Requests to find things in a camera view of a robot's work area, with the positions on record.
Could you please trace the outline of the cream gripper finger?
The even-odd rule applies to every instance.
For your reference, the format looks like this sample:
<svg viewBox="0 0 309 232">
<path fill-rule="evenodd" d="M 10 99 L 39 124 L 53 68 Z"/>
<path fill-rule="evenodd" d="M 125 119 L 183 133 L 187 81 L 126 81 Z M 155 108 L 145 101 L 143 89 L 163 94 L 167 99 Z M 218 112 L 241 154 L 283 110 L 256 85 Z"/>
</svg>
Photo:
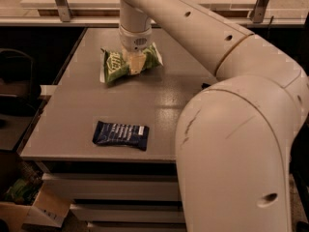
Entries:
<svg viewBox="0 0 309 232">
<path fill-rule="evenodd" d="M 130 75 L 136 75 L 142 72 L 146 62 L 146 55 L 142 51 L 132 52 L 123 48 L 122 53 L 125 62 L 128 64 Z"/>
</svg>

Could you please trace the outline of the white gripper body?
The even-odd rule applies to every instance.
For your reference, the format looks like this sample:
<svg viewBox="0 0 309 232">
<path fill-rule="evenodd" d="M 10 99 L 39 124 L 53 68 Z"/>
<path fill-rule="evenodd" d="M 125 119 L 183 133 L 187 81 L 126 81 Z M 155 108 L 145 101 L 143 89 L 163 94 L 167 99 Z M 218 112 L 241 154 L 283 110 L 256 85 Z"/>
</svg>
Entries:
<svg viewBox="0 0 309 232">
<path fill-rule="evenodd" d="M 130 32 L 123 26 L 119 28 L 122 46 L 129 52 L 137 52 L 147 48 L 151 43 L 152 29 L 143 32 Z"/>
</svg>

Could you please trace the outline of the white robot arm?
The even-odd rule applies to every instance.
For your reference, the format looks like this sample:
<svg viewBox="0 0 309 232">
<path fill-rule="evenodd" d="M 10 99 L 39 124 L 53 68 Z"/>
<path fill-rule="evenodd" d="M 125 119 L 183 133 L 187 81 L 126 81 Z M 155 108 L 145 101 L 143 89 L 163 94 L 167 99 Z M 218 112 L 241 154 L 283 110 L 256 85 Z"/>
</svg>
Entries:
<svg viewBox="0 0 309 232">
<path fill-rule="evenodd" d="M 188 232 L 292 232 L 289 163 L 307 119 L 303 68 L 250 30 L 190 0 L 121 0 L 122 44 L 153 19 L 216 81 L 178 120 Z"/>
</svg>

